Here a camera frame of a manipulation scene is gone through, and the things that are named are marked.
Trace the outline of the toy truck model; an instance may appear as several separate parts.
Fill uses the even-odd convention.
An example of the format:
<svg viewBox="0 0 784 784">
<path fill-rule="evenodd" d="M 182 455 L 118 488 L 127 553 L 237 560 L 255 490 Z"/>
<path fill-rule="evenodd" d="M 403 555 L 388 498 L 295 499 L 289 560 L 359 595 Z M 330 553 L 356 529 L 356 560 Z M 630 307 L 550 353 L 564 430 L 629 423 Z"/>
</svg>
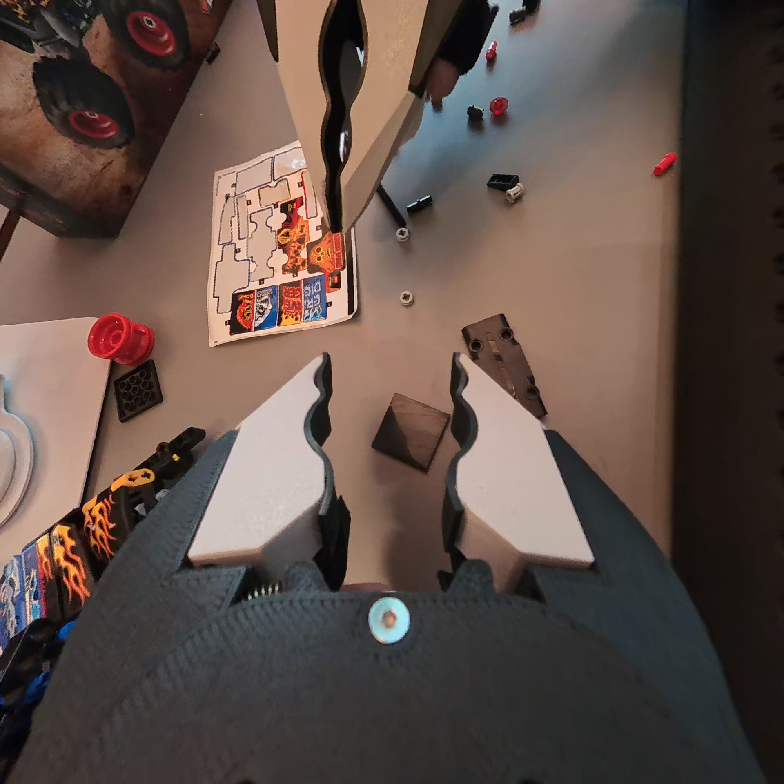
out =
<svg viewBox="0 0 784 784">
<path fill-rule="evenodd" d="M 24 747 L 64 643 L 138 524 L 189 471 L 203 429 L 189 427 L 25 546 L 2 568 L 2 780 Z"/>
</svg>

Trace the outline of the white booklet stand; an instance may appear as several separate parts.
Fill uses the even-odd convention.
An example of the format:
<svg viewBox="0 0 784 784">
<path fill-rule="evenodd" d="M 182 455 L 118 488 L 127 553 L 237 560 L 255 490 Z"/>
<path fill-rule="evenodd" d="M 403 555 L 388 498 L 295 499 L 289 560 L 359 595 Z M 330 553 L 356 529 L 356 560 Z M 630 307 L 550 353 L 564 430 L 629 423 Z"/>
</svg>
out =
<svg viewBox="0 0 784 784">
<path fill-rule="evenodd" d="M 96 318 L 1 327 L 1 543 L 19 552 L 82 498 L 110 364 Z"/>
</svg>

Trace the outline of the person's right hand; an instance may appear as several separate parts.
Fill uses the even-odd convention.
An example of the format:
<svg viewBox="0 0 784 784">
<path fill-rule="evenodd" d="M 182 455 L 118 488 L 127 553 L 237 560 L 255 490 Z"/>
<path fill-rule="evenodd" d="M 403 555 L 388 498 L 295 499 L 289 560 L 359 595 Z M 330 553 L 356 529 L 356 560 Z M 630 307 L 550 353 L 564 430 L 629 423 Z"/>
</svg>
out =
<svg viewBox="0 0 784 784">
<path fill-rule="evenodd" d="M 451 62 L 437 57 L 426 73 L 425 92 L 428 101 L 436 106 L 449 96 L 459 80 L 459 69 Z"/>
</svg>

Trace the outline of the toy truck set box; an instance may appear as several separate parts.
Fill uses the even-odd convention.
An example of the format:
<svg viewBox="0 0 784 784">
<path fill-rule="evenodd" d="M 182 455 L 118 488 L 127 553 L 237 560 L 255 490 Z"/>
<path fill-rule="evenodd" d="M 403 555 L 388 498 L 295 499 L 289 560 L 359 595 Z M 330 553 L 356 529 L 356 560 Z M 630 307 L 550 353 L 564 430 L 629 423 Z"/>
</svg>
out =
<svg viewBox="0 0 784 784">
<path fill-rule="evenodd" d="M 230 8 L 2 1 L 2 205 L 63 238 L 115 238 Z"/>
</svg>

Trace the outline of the sticker sheet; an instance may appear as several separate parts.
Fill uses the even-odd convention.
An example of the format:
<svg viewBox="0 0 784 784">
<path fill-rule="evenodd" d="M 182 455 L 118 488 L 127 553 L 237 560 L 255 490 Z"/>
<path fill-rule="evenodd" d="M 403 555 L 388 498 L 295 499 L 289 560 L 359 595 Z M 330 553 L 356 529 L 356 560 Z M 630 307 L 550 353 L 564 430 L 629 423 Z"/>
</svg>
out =
<svg viewBox="0 0 784 784">
<path fill-rule="evenodd" d="M 329 229 L 298 141 L 215 174 L 211 348 L 339 324 L 358 307 L 354 232 Z"/>
</svg>

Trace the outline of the black smooth square tile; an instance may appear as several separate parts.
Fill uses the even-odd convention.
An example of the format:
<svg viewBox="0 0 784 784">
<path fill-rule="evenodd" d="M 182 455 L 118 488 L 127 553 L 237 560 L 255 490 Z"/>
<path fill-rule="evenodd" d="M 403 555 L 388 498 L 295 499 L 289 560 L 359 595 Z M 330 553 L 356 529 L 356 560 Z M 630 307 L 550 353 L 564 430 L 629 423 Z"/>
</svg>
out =
<svg viewBox="0 0 784 784">
<path fill-rule="evenodd" d="M 450 415 L 400 393 L 394 393 L 371 447 L 426 474 Z"/>
</svg>

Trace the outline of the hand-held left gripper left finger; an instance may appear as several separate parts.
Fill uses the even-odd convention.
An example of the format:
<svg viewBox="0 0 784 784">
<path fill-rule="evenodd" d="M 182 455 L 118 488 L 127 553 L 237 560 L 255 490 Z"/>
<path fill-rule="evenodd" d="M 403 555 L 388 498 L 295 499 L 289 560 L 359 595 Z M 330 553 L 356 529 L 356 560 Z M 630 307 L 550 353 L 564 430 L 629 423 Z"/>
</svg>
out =
<svg viewBox="0 0 784 784">
<path fill-rule="evenodd" d="M 267 583 L 312 561 L 330 590 L 347 573 L 350 513 L 324 451 L 332 362 L 323 352 L 236 428 L 188 551 L 194 566 L 246 565 Z"/>
</svg>

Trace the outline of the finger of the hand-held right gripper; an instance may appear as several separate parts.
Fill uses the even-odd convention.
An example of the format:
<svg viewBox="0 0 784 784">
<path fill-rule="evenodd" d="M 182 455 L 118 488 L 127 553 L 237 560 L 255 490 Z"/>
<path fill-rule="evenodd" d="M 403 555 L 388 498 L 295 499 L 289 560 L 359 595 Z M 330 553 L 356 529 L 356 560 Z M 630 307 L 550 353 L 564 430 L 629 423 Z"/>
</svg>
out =
<svg viewBox="0 0 784 784">
<path fill-rule="evenodd" d="M 316 196 L 330 230 L 342 232 L 343 25 L 338 2 L 259 1 L 257 5 Z"/>
<path fill-rule="evenodd" d="M 362 38 L 358 83 L 347 106 L 347 157 L 339 171 L 340 230 L 372 199 L 425 90 L 426 74 L 464 2 L 354 2 Z"/>
</svg>

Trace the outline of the red toy wheel hub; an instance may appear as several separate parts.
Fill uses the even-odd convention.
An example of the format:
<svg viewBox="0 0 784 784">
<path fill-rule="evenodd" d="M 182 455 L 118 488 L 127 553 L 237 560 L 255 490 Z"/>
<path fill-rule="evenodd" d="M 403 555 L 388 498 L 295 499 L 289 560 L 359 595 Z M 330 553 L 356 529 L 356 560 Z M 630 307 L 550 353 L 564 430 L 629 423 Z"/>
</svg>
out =
<svg viewBox="0 0 784 784">
<path fill-rule="evenodd" d="M 154 340 L 150 327 L 110 313 L 95 321 L 87 336 L 87 347 L 96 358 L 136 366 L 151 357 Z"/>
</svg>

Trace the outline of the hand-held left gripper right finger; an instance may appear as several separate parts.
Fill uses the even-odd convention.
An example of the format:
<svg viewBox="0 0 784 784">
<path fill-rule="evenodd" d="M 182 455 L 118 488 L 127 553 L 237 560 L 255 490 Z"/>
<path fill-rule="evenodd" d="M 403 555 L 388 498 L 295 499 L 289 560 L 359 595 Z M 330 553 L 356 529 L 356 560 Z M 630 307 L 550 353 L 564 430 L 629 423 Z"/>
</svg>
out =
<svg viewBox="0 0 784 784">
<path fill-rule="evenodd" d="M 483 561 L 501 593 L 528 566 L 587 570 L 595 557 L 558 468 L 546 428 L 465 354 L 452 356 L 450 461 L 442 538 L 452 576 Z"/>
</svg>

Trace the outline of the grey desk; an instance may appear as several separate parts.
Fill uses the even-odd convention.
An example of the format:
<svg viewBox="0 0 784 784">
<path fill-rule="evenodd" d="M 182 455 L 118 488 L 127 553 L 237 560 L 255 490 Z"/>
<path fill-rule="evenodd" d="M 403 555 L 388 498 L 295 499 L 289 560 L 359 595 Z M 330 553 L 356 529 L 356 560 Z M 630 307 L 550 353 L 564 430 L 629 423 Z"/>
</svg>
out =
<svg viewBox="0 0 784 784">
<path fill-rule="evenodd" d="M 401 206 L 431 194 L 397 242 L 374 198 L 356 227 L 360 309 L 351 321 L 208 345 L 217 170 L 296 139 L 258 8 L 233 2 L 221 54 L 201 68 L 150 176 L 112 241 L 58 239 L 23 223 L 2 261 L 2 324 L 116 311 L 156 334 L 165 401 L 121 424 L 104 406 L 90 493 L 187 426 L 238 424 L 322 351 L 332 357 L 325 444 L 350 510 L 348 583 L 437 589 L 446 433 L 424 474 L 372 449 L 394 393 L 452 411 L 461 329 L 503 313 L 549 417 L 670 548 L 673 294 L 686 2 L 542 2 L 511 29 L 499 2 L 491 68 L 477 64 L 426 107 L 384 185 Z M 504 118 L 488 106 L 509 101 Z M 468 122 L 466 108 L 484 110 Z M 515 204 L 487 187 L 517 174 Z M 401 292 L 415 297 L 411 307 Z"/>
</svg>

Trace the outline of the long black toy axle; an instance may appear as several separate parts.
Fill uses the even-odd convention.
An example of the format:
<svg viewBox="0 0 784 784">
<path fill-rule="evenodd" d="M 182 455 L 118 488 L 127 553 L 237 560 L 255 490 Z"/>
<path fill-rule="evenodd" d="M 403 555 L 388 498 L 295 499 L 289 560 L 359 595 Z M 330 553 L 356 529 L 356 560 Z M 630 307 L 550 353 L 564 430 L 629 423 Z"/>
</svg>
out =
<svg viewBox="0 0 784 784">
<path fill-rule="evenodd" d="M 381 199 L 385 209 L 389 213 L 391 219 L 395 222 L 398 229 L 407 228 L 407 221 L 406 218 L 403 216 L 401 211 L 397 208 L 397 205 L 394 203 L 394 200 L 389 196 L 387 190 L 384 188 L 383 184 L 379 184 L 376 192 Z"/>
</svg>

